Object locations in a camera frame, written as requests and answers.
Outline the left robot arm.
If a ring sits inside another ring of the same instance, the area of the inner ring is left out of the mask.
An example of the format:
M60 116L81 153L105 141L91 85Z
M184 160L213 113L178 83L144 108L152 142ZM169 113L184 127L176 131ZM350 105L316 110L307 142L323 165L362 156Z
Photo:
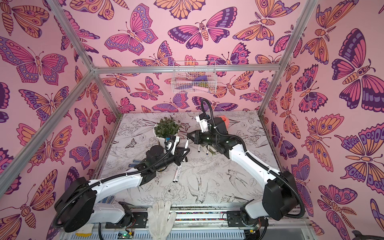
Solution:
M128 203L109 205L103 203L103 199L149 183L158 171L171 164L180 166L189 152L188 147L176 147L175 150L164 152L161 146L155 145L147 151L144 160L124 173L92 181L84 177L76 179L55 203L53 228L62 228L66 233L71 233L86 224L106 223L114 227L128 227L134 221Z

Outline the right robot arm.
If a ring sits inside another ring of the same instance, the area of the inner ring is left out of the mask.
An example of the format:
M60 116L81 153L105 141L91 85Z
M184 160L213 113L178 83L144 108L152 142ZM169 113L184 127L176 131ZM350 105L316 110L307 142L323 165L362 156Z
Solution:
M222 118L200 114L196 121L200 129L188 133L188 138L196 145L213 147L245 169L262 187L260 200L251 200L241 207L240 216L245 225L261 218L279 221L284 217L300 219L305 215L304 201L290 172L274 169L251 153L241 137L228 133Z

